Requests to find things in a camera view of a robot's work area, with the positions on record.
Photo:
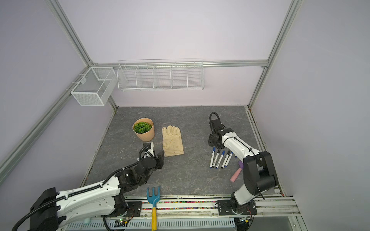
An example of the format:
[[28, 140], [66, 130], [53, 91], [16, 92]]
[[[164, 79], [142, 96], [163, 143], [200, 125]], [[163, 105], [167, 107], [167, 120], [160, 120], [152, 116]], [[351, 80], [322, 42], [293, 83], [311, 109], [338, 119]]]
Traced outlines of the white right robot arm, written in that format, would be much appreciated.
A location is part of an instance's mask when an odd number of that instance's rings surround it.
[[243, 185], [232, 194], [234, 203], [242, 206], [258, 195], [278, 186], [272, 155], [244, 142], [232, 129], [213, 130], [209, 146], [228, 149], [243, 162]]

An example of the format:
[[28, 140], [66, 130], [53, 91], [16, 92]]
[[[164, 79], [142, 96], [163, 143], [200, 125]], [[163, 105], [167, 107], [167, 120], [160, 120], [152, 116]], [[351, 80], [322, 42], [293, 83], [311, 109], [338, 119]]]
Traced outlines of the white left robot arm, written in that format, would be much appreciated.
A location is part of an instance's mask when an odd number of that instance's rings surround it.
[[56, 231], [86, 218], [124, 215], [129, 209], [124, 194], [146, 184], [163, 165], [164, 151], [159, 154], [140, 151], [136, 163], [117, 169], [103, 181], [67, 191], [49, 188], [12, 230], [18, 230], [27, 219], [31, 231]]

